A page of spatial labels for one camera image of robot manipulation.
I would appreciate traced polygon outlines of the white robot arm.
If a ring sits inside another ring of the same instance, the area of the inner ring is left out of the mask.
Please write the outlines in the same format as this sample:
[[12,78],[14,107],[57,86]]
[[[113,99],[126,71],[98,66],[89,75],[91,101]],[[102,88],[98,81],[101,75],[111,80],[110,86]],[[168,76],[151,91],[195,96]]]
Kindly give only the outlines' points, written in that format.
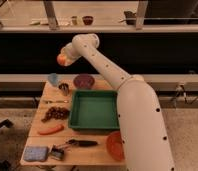
[[57,61],[69,66],[85,58],[117,91],[117,112],[126,167],[129,171],[175,171],[175,164],[154,89],[98,51],[99,37],[78,34],[61,48]]

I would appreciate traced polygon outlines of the translucent gripper fingers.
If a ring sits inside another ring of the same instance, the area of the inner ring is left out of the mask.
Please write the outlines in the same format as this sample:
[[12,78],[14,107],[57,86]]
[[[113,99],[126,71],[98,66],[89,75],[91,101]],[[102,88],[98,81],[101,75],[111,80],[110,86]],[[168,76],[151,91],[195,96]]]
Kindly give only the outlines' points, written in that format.
[[[62,54],[62,55],[64,55],[65,56],[65,54],[64,54],[64,48],[60,51],[60,54]],[[66,59],[66,65],[65,66],[69,66],[69,65],[71,65],[73,62],[70,62],[70,61],[68,61],[67,59]]]

